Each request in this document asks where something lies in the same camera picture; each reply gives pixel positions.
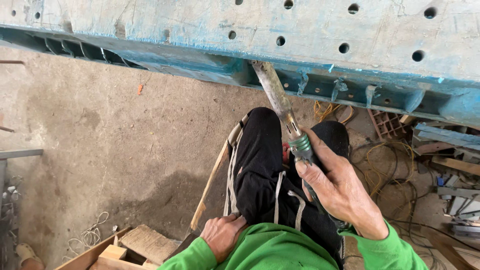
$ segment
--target hole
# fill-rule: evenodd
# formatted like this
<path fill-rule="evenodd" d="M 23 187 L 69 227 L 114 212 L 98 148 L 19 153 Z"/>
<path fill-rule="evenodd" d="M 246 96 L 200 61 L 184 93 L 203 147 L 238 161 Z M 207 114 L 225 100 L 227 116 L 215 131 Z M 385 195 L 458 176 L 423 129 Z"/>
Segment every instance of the hole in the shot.
<path fill-rule="evenodd" d="M 283 46 L 285 44 L 285 38 L 282 36 L 279 36 L 276 38 L 276 44 L 278 46 Z"/>
<path fill-rule="evenodd" d="M 350 45 L 348 45 L 348 43 L 342 43 L 342 45 L 340 45 L 340 47 L 338 47 L 338 50 L 341 53 L 347 53 L 349 49 L 350 49 Z"/>
<path fill-rule="evenodd" d="M 422 50 L 417 50 L 412 54 L 412 59 L 415 62 L 420 62 L 420 61 L 423 60 L 424 55 L 425 55 L 425 53 Z"/>
<path fill-rule="evenodd" d="M 230 31 L 230 33 L 228 34 L 228 38 L 230 39 L 235 39 L 237 37 L 237 33 L 235 33 L 235 31 Z"/>
<path fill-rule="evenodd" d="M 293 7 L 293 1 L 292 0 L 286 0 L 285 3 L 283 3 L 283 7 L 286 10 L 289 10 Z"/>
<path fill-rule="evenodd" d="M 350 14 L 356 14 L 359 11 L 359 6 L 357 4 L 351 4 L 348 7 L 348 13 Z"/>
<path fill-rule="evenodd" d="M 423 12 L 423 15 L 427 19 L 433 19 L 437 15 L 437 9 L 434 7 L 429 7 L 425 9 L 425 11 Z"/>

